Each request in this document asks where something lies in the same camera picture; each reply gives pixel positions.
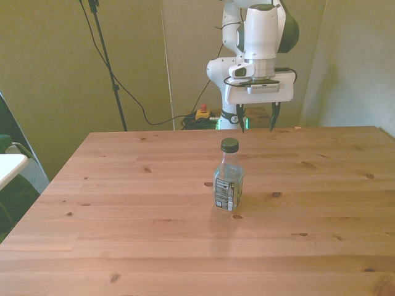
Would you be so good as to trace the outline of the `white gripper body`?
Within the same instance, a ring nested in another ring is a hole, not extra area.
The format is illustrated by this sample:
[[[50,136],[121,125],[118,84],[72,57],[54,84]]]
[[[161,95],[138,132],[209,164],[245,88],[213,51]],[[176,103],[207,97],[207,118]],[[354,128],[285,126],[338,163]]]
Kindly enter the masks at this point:
[[[294,73],[279,73],[264,80],[228,78],[225,80],[227,104],[288,102],[293,98]]]

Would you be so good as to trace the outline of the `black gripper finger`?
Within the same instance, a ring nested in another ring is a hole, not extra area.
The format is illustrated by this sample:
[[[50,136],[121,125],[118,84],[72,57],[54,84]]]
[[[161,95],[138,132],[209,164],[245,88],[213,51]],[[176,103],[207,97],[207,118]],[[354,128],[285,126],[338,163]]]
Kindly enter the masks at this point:
[[[238,122],[241,128],[241,131],[244,133],[245,130],[245,123],[244,123],[244,117],[245,117],[245,108],[243,104],[237,104],[236,105],[236,115],[238,117]]]
[[[270,117],[270,125],[269,125],[270,131],[272,131],[274,129],[275,123],[277,122],[279,114],[280,114],[280,103],[273,102],[272,103],[272,114]]]

